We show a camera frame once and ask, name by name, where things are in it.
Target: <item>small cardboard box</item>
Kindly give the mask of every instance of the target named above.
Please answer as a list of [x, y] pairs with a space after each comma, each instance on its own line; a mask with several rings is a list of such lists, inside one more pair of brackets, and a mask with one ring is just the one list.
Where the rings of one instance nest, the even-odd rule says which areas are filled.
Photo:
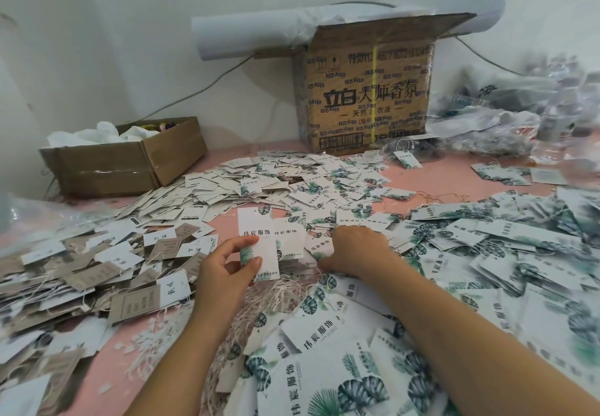
[[177, 125], [137, 142], [40, 149], [64, 195], [82, 198], [138, 195], [170, 184], [206, 154], [196, 117], [137, 121], [117, 126]]
[[365, 151], [378, 139], [424, 133], [434, 42], [473, 17], [319, 26], [308, 49], [293, 56], [300, 139], [312, 152], [339, 156]]

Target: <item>plastic bottle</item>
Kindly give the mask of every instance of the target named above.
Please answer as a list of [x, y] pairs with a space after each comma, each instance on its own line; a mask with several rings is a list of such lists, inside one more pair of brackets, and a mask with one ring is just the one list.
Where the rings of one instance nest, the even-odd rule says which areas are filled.
[[558, 91], [542, 115], [531, 153], [533, 161], [553, 165], [565, 157], [575, 122], [581, 111], [577, 87], [565, 87]]
[[570, 157], [581, 155], [594, 132], [596, 118], [600, 112], [600, 72], [588, 73], [579, 93], [582, 113], [575, 123], [567, 150]]

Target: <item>person's left hand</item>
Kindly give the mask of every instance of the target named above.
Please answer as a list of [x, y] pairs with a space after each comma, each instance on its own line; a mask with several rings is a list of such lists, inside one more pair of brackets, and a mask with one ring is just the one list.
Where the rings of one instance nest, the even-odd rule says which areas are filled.
[[250, 260], [243, 268], [239, 261], [226, 263], [226, 260], [232, 253], [258, 241], [258, 236], [230, 238], [200, 263], [196, 302], [190, 321], [201, 322], [215, 329], [219, 342], [227, 335], [246, 288], [262, 265], [262, 258], [259, 256]]

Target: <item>cardboard box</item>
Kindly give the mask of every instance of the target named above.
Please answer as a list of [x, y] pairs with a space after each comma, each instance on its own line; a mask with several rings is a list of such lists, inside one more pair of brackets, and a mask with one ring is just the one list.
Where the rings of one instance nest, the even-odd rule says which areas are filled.
[[[312, 152], [339, 156], [365, 151], [378, 139], [424, 133], [434, 42], [473, 17], [319, 26], [308, 49], [293, 56], [300, 139]], [[266, 50], [255, 57], [282, 54]]]
[[166, 121], [177, 125], [142, 141], [47, 148], [40, 153], [64, 195], [138, 195], [171, 184], [206, 154], [196, 117], [137, 121], [117, 130]]

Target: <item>pink table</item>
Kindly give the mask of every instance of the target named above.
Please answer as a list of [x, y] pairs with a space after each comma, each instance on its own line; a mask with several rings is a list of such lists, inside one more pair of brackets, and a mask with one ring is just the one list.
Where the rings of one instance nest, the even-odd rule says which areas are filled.
[[[305, 151], [306, 149], [298, 141], [282, 141], [216, 150], [196, 162], [190, 172], [204, 171], [237, 157], [255, 156], [259, 150]], [[476, 201], [509, 189], [536, 195], [549, 195], [554, 188], [554, 186], [543, 184], [511, 187], [500, 182], [483, 181], [470, 168], [470, 165], [474, 163], [490, 161], [489, 157], [453, 155], [439, 162], [424, 163], [423, 168], [416, 170], [404, 170], [400, 166], [386, 162], [389, 169], [383, 171], [382, 174], [391, 179], [387, 185], [416, 191], [418, 194], [409, 201], [393, 201], [384, 198], [384, 203], [373, 204], [373, 210], [404, 214], [409, 209], [428, 202]], [[510, 161], [501, 160], [500, 163], [524, 166], [526, 162], [526, 159], [512, 159]], [[435, 200], [428, 198], [426, 194], [435, 197]], [[114, 198], [106, 199], [104, 202], [118, 207], [131, 200], [133, 198]], [[283, 215], [283, 211], [276, 212], [275, 215], [278, 214]], [[237, 235], [236, 210], [218, 216], [210, 222], [210, 225], [219, 234], [219, 242]], [[139, 379], [130, 379], [125, 375], [135, 359], [136, 352], [124, 355], [123, 349], [115, 350], [114, 346], [117, 343], [129, 344], [131, 337], [147, 328], [148, 318], [145, 317], [122, 326], [98, 353], [83, 381], [78, 396], [71, 408], [64, 413], [65, 415], [120, 416], [125, 412], [143, 383]], [[98, 390], [105, 384], [111, 384], [113, 387], [98, 395]]]

